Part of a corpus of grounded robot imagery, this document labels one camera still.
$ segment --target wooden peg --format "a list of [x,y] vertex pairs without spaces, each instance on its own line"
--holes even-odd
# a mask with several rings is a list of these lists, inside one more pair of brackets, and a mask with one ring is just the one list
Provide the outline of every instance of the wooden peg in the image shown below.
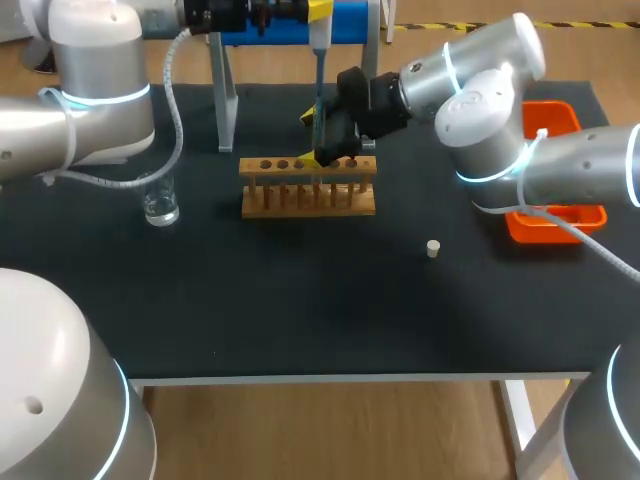
[[304,185],[298,185],[298,208],[304,205]]
[[280,207],[287,208],[287,184],[280,184]]
[[264,209],[265,210],[269,210],[269,184],[265,183],[264,185],[262,185],[262,194],[264,196]]
[[349,207],[351,207],[353,205],[353,188],[355,186],[355,183],[350,182],[349,183],[349,187],[348,187],[348,191],[347,191],[347,205]]
[[313,182],[313,205],[317,207],[320,205],[320,184]]
[[369,189],[371,183],[371,175],[365,174],[362,176],[362,183],[360,184],[360,193],[364,193]]
[[251,195],[251,199],[255,200],[256,198],[256,177],[249,177],[249,194]]
[[335,183],[331,184],[331,207],[335,208],[338,203],[338,186]]

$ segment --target small cap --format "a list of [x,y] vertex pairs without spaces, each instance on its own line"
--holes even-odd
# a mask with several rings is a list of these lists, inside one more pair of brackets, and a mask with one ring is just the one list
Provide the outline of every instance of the small cap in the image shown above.
[[427,255],[431,258],[436,258],[438,256],[438,251],[440,250],[440,242],[437,240],[429,240],[427,242]]

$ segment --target blue cylinder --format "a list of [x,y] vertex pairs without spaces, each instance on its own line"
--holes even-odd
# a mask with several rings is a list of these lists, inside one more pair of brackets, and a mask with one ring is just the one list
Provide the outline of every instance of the blue cylinder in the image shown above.
[[[333,31],[335,45],[364,45],[367,43],[369,5],[367,2],[336,2],[333,4]],[[271,20],[264,35],[247,22],[247,30],[223,33],[222,43],[241,45],[309,45],[309,25],[295,20]]]

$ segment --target screw hole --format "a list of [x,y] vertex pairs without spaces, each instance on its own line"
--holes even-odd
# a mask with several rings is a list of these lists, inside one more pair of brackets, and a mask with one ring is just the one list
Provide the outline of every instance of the screw hole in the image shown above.
[[32,415],[40,415],[44,411],[42,402],[37,397],[29,396],[24,399],[27,411]]

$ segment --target table leg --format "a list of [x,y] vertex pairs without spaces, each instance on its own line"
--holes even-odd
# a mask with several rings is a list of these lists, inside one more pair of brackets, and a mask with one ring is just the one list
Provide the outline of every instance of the table leg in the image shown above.
[[507,421],[516,455],[518,480],[538,480],[560,455],[560,435],[564,408],[579,382],[572,381],[547,418],[536,430],[523,380],[500,382]]

